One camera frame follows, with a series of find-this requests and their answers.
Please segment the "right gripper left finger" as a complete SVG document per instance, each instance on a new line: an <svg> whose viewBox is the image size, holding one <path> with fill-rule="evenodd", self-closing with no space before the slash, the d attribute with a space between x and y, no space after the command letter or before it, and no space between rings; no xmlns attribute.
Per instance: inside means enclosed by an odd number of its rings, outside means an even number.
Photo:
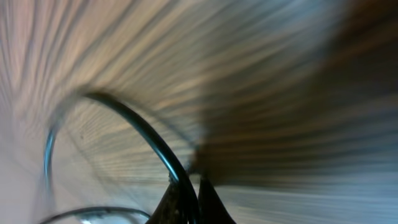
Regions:
<svg viewBox="0 0 398 224"><path fill-rule="evenodd" d="M187 224L183 200L177 184L171 183L146 224Z"/></svg>

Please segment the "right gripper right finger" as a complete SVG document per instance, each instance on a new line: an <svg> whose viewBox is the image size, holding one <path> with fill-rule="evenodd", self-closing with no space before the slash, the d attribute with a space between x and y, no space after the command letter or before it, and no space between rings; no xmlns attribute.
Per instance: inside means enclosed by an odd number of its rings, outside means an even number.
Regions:
<svg viewBox="0 0 398 224"><path fill-rule="evenodd" d="M211 182L204 177L200 179L198 204L203 224L236 224Z"/></svg>

